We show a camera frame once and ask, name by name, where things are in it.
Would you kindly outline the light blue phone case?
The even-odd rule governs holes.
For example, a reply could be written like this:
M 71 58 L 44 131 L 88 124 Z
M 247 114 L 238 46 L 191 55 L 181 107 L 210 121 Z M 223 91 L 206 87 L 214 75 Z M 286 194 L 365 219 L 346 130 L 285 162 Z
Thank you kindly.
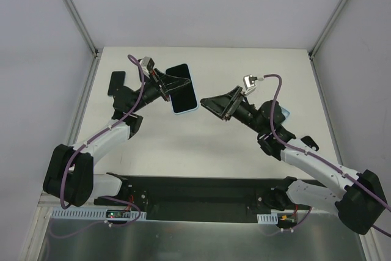
M 285 108 L 282 108 L 282 114 L 284 115 L 284 117 L 286 119 L 288 119 L 289 116 L 290 116 L 290 112 L 287 109 L 285 109 Z

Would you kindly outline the black cased phone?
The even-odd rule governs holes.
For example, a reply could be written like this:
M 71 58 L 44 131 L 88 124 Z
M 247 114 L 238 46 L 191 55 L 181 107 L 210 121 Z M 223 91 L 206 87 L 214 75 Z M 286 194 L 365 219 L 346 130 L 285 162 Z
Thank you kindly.
M 319 151 L 320 149 L 318 144 L 313 140 L 311 136 L 304 136 L 301 138 L 301 141 L 314 151 Z

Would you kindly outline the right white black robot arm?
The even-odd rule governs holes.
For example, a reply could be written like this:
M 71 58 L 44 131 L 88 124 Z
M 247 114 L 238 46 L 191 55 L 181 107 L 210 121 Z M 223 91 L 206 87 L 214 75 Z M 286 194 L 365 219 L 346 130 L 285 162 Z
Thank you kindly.
M 387 201 L 379 177 L 369 170 L 360 173 L 324 163 L 310 136 L 297 138 L 283 127 L 287 111 L 278 102 L 266 101 L 256 108 L 237 86 L 227 94 L 203 98 L 200 104 L 221 120 L 240 121 L 257 133 L 257 142 L 265 154 L 318 181 L 318 185 L 312 185 L 286 177 L 262 197 L 268 208 L 282 211 L 296 204 L 324 210 L 360 235 L 365 235 L 384 211 Z

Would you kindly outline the light blue cased phone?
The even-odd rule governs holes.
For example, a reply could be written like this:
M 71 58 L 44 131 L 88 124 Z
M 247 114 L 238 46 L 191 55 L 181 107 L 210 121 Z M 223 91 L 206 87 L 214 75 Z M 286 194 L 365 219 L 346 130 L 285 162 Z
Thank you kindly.
M 194 85 L 192 83 L 191 73 L 187 64 L 180 64 L 165 71 L 165 74 L 179 78 L 187 78 L 190 83 L 170 96 L 172 110 L 174 114 L 184 114 L 195 111 L 199 107 Z

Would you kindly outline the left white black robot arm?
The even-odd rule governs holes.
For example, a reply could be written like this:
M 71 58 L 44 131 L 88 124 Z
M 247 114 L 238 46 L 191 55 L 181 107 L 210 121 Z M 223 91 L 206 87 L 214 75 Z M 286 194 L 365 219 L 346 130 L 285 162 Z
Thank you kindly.
M 60 144 L 53 151 L 43 190 L 59 198 L 63 209 L 80 207 L 93 197 L 93 188 L 98 186 L 94 166 L 139 131 L 143 118 L 136 111 L 159 98 L 169 101 L 171 95 L 191 83 L 190 78 L 152 69 L 140 71 L 141 87 L 132 90 L 124 85 L 125 76 L 124 71 L 111 74 L 108 96 L 114 99 L 114 113 L 108 124 L 84 142 Z

